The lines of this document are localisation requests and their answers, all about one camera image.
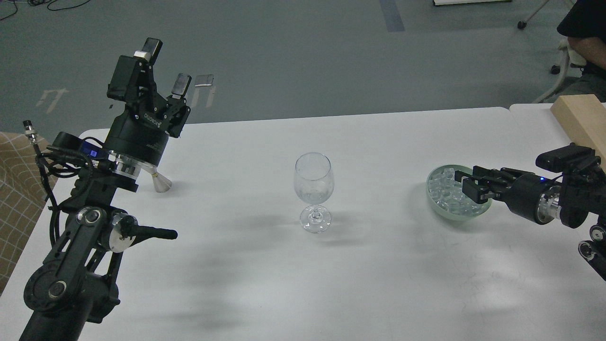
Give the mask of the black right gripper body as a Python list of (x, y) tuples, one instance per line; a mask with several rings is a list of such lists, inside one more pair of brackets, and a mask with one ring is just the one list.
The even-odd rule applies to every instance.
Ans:
[(560, 218), (559, 196), (562, 184), (527, 173), (518, 177), (499, 196), (513, 214), (540, 225)]

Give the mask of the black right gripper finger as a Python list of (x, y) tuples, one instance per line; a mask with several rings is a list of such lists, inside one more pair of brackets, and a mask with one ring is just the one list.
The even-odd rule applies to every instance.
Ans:
[(462, 180), (462, 191), (476, 204), (485, 204), (491, 199), (502, 201), (504, 192), (509, 188), (509, 182), (499, 179)]
[(474, 166), (471, 171), (456, 170), (454, 180), (457, 183), (463, 183), (466, 178), (473, 179), (478, 183), (499, 184), (502, 186), (511, 186), (515, 181), (524, 175), (535, 175), (535, 173), (522, 171), (512, 168), (486, 169), (481, 166)]

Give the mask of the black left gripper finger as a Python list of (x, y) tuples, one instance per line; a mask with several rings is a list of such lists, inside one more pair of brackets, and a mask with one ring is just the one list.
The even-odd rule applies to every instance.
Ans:
[(123, 115), (164, 117), (164, 100), (157, 92), (153, 77), (153, 66), (162, 45), (160, 39), (148, 37), (134, 56), (119, 56), (107, 87), (107, 97), (124, 103)]
[(191, 108), (187, 105), (185, 95), (191, 83), (191, 76), (180, 73), (171, 90), (171, 96), (166, 98), (167, 104), (161, 114), (161, 130), (168, 136), (179, 138), (190, 115)]

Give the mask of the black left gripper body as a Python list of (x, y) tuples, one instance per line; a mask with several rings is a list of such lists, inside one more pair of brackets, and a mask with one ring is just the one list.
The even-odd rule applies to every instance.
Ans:
[(125, 104), (122, 114), (112, 123), (104, 149), (158, 166), (169, 138), (177, 137), (157, 126), (150, 126), (144, 114), (136, 113), (134, 106)]

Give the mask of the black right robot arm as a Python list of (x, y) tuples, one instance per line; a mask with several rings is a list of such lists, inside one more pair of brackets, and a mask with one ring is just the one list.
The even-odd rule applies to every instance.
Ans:
[(589, 229), (590, 239), (578, 244), (578, 252), (605, 278), (606, 180), (597, 152), (572, 143), (538, 155), (535, 163), (556, 173), (556, 178), (518, 169), (474, 166), (471, 173), (457, 170), (454, 179), (474, 203), (500, 201), (513, 214), (539, 225), (558, 219), (574, 229), (589, 214), (595, 214), (597, 222)]

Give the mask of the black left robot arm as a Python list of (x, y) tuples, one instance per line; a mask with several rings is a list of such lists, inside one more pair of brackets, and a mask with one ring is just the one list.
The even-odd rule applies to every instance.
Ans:
[(103, 142), (61, 132), (43, 152), (32, 122), (23, 123), (50, 200), (52, 247), (24, 288), (33, 313), (22, 341), (76, 341), (87, 322), (101, 323), (120, 303), (116, 280), (124, 251), (149, 238), (178, 236), (140, 225), (112, 206), (118, 188), (138, 190), (143, 170), (156, 192), (172, 185), (157, 168), (169, 138), (180, 136), (190, 115), (185, 95), (191, 76), (179, 74), (171, 95), (160, 95), (153, 67), (161, 47), (148, 37), (133, 56), (119, 57), (107, 96), (123, 102), (124, 110)]

